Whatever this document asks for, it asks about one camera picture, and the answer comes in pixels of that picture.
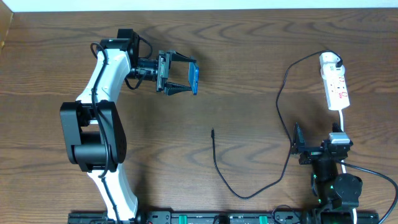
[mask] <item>electrical cord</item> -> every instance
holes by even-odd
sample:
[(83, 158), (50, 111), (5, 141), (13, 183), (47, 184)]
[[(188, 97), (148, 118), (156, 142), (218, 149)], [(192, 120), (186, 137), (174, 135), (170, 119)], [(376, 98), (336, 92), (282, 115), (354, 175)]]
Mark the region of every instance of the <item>electrical cord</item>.
[(129, 83), (129, 80), (127, 80), (127, 78), (124, 78), (124, 81), (126, 82), (126, 85), (127, 85), (127, 87), (128, 87), (130, 90), (136, 90), (136, 89), (138, 89), (139, 85), (141, 85), (142, 81), (144, 81), (145, 76), (146, 76), (148, 73), (150, 73), (150, 71), (147, 71), (147, 70), (146, 70), (145, 74), (143, 74), (143, 75), (141, 76), (141, 78), (138, 80), (138, 82), (137, 82), (137, 84), (136, 84), (136, 87), (132, 87), (132, 86), (130, 85), (130, 83)]
[(313, 53), (313, 54), (310, 54), (310, 55), (308, 55), (308, 56), (306, 56), (306, 57), (304, 57), (304, 58), (301, 58), (300, 60), (298, 60), (298, 61), (294, 62), (293, 64), (291, 64), (291, 65), (288, 67), (288, 69), (286, 70), (285, 78), (284, 78), (284, 81), (283, 81), (283, 83), (282, 83), (282, 86), (280, 87), (280, 90), (279, 90), (279, 92), (278, 92), (278, 95), (277, 95), (277, 97), (276, 97), (275, 104), (276, 104), (276, 110), (277, 110), (277, 112), (278, 112), (280, 122), (282, 123), (282, 125), (283, 125), (283, 127), (284, 127), (284, 130), (285, 130), (285, 133), (286, 133), (286, 135), (287, 135), (287, 137), (288, 137), (288, 139), (289, 139), (290, 147), (289, 147), (289, 152), (288, 152), (288, 154), (287, 154), (287, 158), (286, 158), (286, 161), (285, 161), (285, 164), (284, 164), (284, 168), (283, 168), (283, 170), (282, 170), (282, 173), (281, 173), (279, 179), (277, 179), (275, 182), (273, 182), (273, 183), (271, 183), (271, 184), (269, 184), (269, 185), (267, 185), (267, 186), (261, 188), (260, 190), (258, 190), (257, 192), (255, 192), (254, 194), (252, 194), (252, 195), (250, 195), (250, 196), (243, 197), (243, 196), (238, 195), (238, 194), (229, 186), (229, 184), (227, 183), (227, 181), (224, 179), (223, 175), (221, 174), (220, 170), (218, 169), (217, 161), (216, 161), (215, 131), (214, 131), (214, 128), (211, 130), (211, 138), (213, 139), (213, 160), (214, 160), (214, 166), (216, 167), (216, 170), (217, 170), (218, 175), (220, 175), (221, 179), (223, 180), (224, 184), (227, 186), (227, 188), (229, 189), (229, 191), (231, 191), (231, 193), (232, 193), (233, 195), (235, 195), (237, 198), (240, 198), (240, 199), (243, 199), (243, 200), (247, 200), (247, 199), (253, 198), (254, 196), (256, 196), (256, 195), (258, 195), (259, 193), (261, 193), (262, 191), (268, 189), (269, 187), (272, 187), (272, 186), (274, 186), (275, 184), (278, 184), (278, 183), (282, 180), (282, 178), (284, 177), (285, 171), (286, 171), (286, 167), (287, 167), (287, 164), (289, 163), (289, 159), (290, 159), (290, 151), (291, 151), (292, 146), (294, 145), (294, 142), (292, 142), (292, 138), (290, 137), (290, 134), (289, 134), (289, 132), (288, 132), (288, 130), (287, 130), (287, 128), (286, 128), (286, 125), (285, 125), (285, 123), (284, 123), (284, 120), (283, 120), (283, 118), (282, 118), (282, 115), (280, 114), (280, 111), (279, 111), (279, 107), (278, 107), (279, 96), (280, 96), (280, 94), (282, 93), (282, 90), (283, 90), (284, 87), (285, 87), (286, 79), (287, 79), (287, 74), (289, 73), (289, 69), (290, 69), (291, 67), (293, 67), (293, 65), (295, 65), (295, 64), (297, 64), (297, 63), (301, 62), (302, 60), (305, 60), (305, 59), (307, 59), (307, 58), (309, 58), (309, 57), (312, 57), (312, 56), (317, 55), (317, 54), (322, 54), (322, 53), (325, 53), (325, 52), (334, 53), (335, 55), (337, 55), (337, 57), (339, 57), (340, 61), (338, 62), (337, 67), (340, 67), (340, 66), (343, 64), (343, 59), (342, 59), (338, 54), (336, 54), (334, 51), (332, 51), (332, 50), (321, 50), (321, 51), (315, 52), (315, 53)]
[(376, 171), (373, 171), (373, 170), (369, 170), (369, 169), (365, 169), (365, 168), (362, 168), (362, 167), (359, 167), (359, 166), (351, 165), (351, 164), (348, 164), (348, 163), (345, 163), (345, 162), (341, 162), (339, 160), (335, 160), (335, 162), (337, 162), (337, 163), (339, 163), (341, 165), (350, 167), (350, 168), (354, 168), (354, 169), (357, 169), (357, 170), (360, 170), (360, 171), (363, 171), (363, 172), (374, 174), (374, 175), (376, 175), (378, 177), (381, 177), (383, 179), (388, 180), (394, 186), (394, 188), (396, 189), (396, 195), (394, 197), (394, 200), (392, 201), (392, 204), (391, 204), (390, 208), (387, 210), (386, 214), (377, 223), (377, 224), (382, 224), (386, 220), (386, 218), (391, 214), (391, 212), (393, 211), (394, 207), (397, 204), (397, 201), (398, 201), (398, 185), (397, 185), (397, 183), (395, 183), (390, 177), (388, 177), (388, 176), (386, 176), (384, 174), (381, 174), (379, 172), (376, 172)]
[(276, 212), (276, 210), (277, 210), (278, 208), (280, 208), (280, 207), (287, 207), (287, 208), (291, 209), (291, 211), (292, 211), (293, 214), (298, 218), (298, 220), (301, 220), (301, 215), (298, 215), (298, 214), (293, 210), (292, 207), (290, 207), (290, 206), (288, 206), (288, 205), (278, 205), (278, 206), (271, 212), (271, 218), (274, 220), (274, 222), (280, 224), (280, 222), (278, 222), (278, 221), (275, 219), (275, 212)]
[(111, 201), (111, 204), (113, 206), (113, 210), (114, 210), (115, 215), (116, 215), (116, 223), (120, 223), (119, 213), (118, 213), (118, 210), (116, 208), (116, 204), (115, 204), (115, 202), (114, 202), (114, 200), (112, 198), (111, 193), (109, 192), (108, 185), (106, 184), (106, 181), (105, 181), (105, 175), (109, 171), (109, 160), (111, 158), (111, 156), (110, 156), (111, 147), (108, 144), (108, 139), (106, 138), (105, 129), (104, 129), (104, 126), (103, 126), (101, 118), (100, 118), (100, 112), (98, 111), (98, 108), (97, 108), (96, 102), (95, 102), (95, 96), (96, 96), (98, 83), (100, 82), (102, 74), (104, 73), (105, 67), (108, 64), (108, 56), (106, 55), (105, 49), (99, 43), (94, 42), (94, 43), (90, 44), (90, 49), (91, 49), (91, 52), (93, 53), (95, 58), (98, 58), (98, 56), (97, 56), (97, 54), (94, 51), (94, 48), (93, 48), (94, 45), (96, 46), (97, 51), (98, 50), (101, 51), (102, 54), (104, 55), (103, 65), (101, 67), (101, 70), (99, 71), (97, 79), (94, 82), (93, 88), (91, 89), (91, 103), (93, 105), (94, 115), (95, 115), (96, 120), (98, 122), (99, 130), (101, 131), (101, 134), (102, 134), (102, 137), (103, 137), (103, 141), (104, 141), (104, 145), (105, 145), (105, 168), (104, 168), (103, 173), (101, 175), (99, 175), (98, 178), (100, 178), (102, 183), (104, 184), (104, 188), (105, 188), (106, 194), (108, 195), (109, 201)]
[[(340, 129), (344, 132), (343, 111), (342, 110), (338, 110), (338, 114), (339, 114), (339, 117), (340, 117)], [(343, 164), (341, 164), (341, 171), (344, 174), (347, 173), (346, 166), (344, 166)], [(354, 224), (356, 224), (357, 221), (358, 221), (358, 214), (356, 213), (356, 208), (353, 208), (353, 221), (354, 221)]]
[(318, 192), (315, 189), (315, 178), (313, 176), (313, 173), (311, 173), (311, 190), (312, 190), (312, 193), (317, 197), (318, 196)]
[(152, 56), (152, 51), (153, 51), (152, 45), (145, 38), (143, 38), (143, 37), (139, 37), (139, 38), (140, 38), (140, 40), (142, 40), (145, 44), (147, 44), (150, 47), (149, 54), (144, 57), (144, 58), (150, 58), (150, 56)]
[(228, 216), (218, 214), (218, 215), (216, 215), (216, 217), (214, 217), (213, 224), (215, 224), (215, 223), (217, 222), (217, 220), (220, 219), (221, 217), (225, 217), (225, 218), (227, 219), (227, 224), (230, 223), (230, 222), (229, 222), (229, 217), (228, 217)]

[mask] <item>wood grain surface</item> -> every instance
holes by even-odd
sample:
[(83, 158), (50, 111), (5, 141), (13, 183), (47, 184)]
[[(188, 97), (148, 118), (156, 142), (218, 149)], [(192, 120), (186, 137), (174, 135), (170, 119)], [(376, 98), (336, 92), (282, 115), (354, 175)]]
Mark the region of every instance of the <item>wood grain surface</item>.
[[(142, 206), (174, 210), (272, 210), (317, 205), (310, 166), (298, 157), (280, 176), (289, 141), (275, 98), (286, 68), (323, 49), (344, 59), (351, 106), (344, 110), (354, 147), (347, 162), (398, 180), (398, 10), (321, 9), (255, 11), (17, 13), (0, 56), (1, 223), (65, 223), (71, 211), (105, 210), (95, 184), (69, 163), (59, 109), (74, 101), (96, 60), (89, 45), (134, 28), (158, 50), (194, 55), (201, 68), (197, 96), (164, 96), (152, 82), (122, 87), (118, 111), (127, 136), (127, 177)], [(148, 49), (142, 45), (142, 54)], [(186, 83), (187, 67), (171, 79)], [(280, 109), (292, 131), (299, 122), (309, 144), (327, 137), (338, 113), (328, 111), (319, 60), (290, 70)], [(359, 210), (383, 216), (393, 187), (363, 179)], [(393, 211), (386, 223), (397, 223)]]

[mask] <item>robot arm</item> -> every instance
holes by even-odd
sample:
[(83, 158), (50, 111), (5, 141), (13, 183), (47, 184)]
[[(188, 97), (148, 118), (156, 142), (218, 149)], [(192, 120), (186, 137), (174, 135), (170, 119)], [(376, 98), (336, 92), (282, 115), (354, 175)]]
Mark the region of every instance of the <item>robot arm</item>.
[[(199, 69), (194, 58), (188, 58), (175, 51), (159, 51), (157, 59), (154, 60), (139, 58), (140, 39), (132, 29), (119, 29), (117, 39), (102, 40), (99, 45), (104, 51), (96, 54), (98, 61), (83, 93), (75, 102), (63, 103), (60, 109), (68, 158), (94, 180), (104, 198), (108, 218), (113, 220), (127, 221), (135, 218), (138, 206), (137, 197), (131, 192), (122, 164), (126, 158), (127, 143), (116, 102), (123, 81), (129, 86), (127, 78), (139, 79), (135, 88), (129, 86), (134, 90), (142, 81), (151, 80), (156, 82), (156, 91), (164, 91), (167, 95), (188, 90), (196, 95), (198, 88)], [(167, 81), (171, 61), (190, 63), (190, 86)], [(99, 117), (96, 117), (91, 94), (102, 69), (96, 86), (95, 104), (96, 109), (100, 111)], [(104, 127), (103, 133), (82, 130), (83, 126), (98, 124), (99, 119)], [(104, 145), (103, 135), (106, 135), (109, 146), (108, 162), (108, 149)], [(110, 172), (107, 172), (104, 178), (99, 178), (105, 170), (106, 163)]]

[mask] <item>white wall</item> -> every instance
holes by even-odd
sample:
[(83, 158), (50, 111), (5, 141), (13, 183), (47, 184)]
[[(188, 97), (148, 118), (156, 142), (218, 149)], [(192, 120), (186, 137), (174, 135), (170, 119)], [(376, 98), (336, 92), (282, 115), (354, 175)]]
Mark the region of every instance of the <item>white wall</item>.
[(13, 12), (398, 7), (398, 0), (3, 0)]

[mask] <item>small robot arm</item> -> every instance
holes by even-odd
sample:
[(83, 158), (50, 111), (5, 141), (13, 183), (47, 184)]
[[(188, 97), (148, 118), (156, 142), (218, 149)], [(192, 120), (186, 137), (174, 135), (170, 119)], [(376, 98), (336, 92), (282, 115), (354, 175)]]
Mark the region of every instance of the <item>small robot arm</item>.
[[(132, 29), (119, 29), (116, 39), (104, 39), (95, 44), (100, 50), (96, 53), (91, 48), (98, 61), (89, 83), (76, 101), (65, 102), (60, 108), (70, 162), (78, 164), (81, 171), (94, 180), (104, 198), (108, 218), (118, 222), (135, 219), (138, 207), (137, 197), (132, 193), (123, 169), (127, 142), (116, 109), (123, 82), (135, 90), (144, 80), (150, 80), (156, 82), (156, 91), (164, 91), (166, 95), (182, 91), (192, 91), (196, 95), (198, 91), (199, 68), (193, 57), (169, 50), (159, 51), (157, 58), (151, 60), (150, 46), (151, 53), (140, 58), (140, 40), (149, 44)], [(172, 61), (189, 63), (190, 86), (167, 81)], [(128, 78), (139, 81), (132, 87)], [(100, 124), (102, 128), (97, 132), (82, 131), (81, 127), (92, 124)]]

